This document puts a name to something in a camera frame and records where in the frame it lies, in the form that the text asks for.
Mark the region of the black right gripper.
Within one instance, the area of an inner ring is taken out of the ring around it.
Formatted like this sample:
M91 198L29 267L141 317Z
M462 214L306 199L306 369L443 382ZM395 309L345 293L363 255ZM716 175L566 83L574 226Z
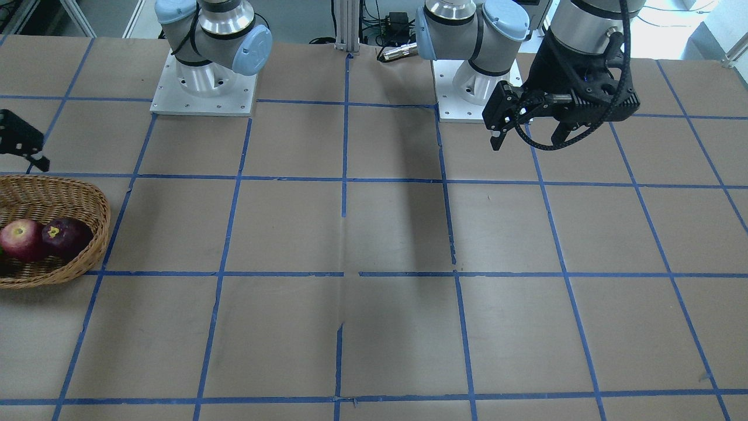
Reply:
M27 157L42 172L50 170L50 160L42 154L44 135L9 109L1 109L1 154Z

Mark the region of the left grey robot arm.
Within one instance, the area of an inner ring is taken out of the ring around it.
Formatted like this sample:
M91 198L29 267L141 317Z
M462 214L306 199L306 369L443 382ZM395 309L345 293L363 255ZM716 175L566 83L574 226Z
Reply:
M631 75L631 21L644 1L561 1L518 87L505 81L531 17L514 1L425 1L414 19L418 53L462 61L463 72L493 84L483 104L490 144L515 131L529 146L558 151L604 123L638 111Z

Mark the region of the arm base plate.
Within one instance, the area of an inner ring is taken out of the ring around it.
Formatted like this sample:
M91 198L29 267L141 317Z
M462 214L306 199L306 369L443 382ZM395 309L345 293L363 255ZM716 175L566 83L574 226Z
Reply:
M216 63L192 67L169 51L153 94L158 115L251 117L257 75L236 74Z
M498 82L522 85L517 61L499 77L479 74L467 61L460 60L433 61L432 72L439 119L447 123L483 123L483 109Z

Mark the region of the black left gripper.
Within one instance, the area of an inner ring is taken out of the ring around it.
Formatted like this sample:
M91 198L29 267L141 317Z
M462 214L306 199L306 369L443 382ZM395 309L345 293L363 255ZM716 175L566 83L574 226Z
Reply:
M603 38L602 53L588 55L549 32L523 85L497 84L483 109L493 151L500 151L508 131L531 118L557 120L551 144L568 147L579 141L581 135L573 133L581 126L622 122L638 111L641 102L632 83L631 57L625 55L625 34Z

